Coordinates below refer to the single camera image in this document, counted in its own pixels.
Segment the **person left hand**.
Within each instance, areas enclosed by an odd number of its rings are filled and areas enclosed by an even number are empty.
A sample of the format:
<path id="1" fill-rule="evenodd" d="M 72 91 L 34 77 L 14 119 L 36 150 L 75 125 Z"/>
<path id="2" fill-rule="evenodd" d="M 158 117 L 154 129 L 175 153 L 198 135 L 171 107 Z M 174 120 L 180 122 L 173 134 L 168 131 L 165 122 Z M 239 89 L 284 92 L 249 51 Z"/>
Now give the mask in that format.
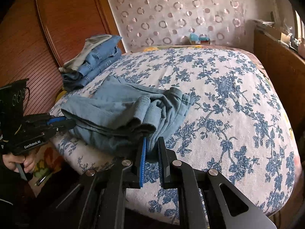
<path id="1" fill-rule="evenodd" d="M 31 173 L 36 165 L 35 157 L 38 149 L 33 149 L 26 156 L 15 156 L 12 153 L 3 155 L 3 163 L 4 165 L 14 172 L 18 172 L 18 168 L 16 166 L 17 163 L 24 165 L 24 172 Z"/>

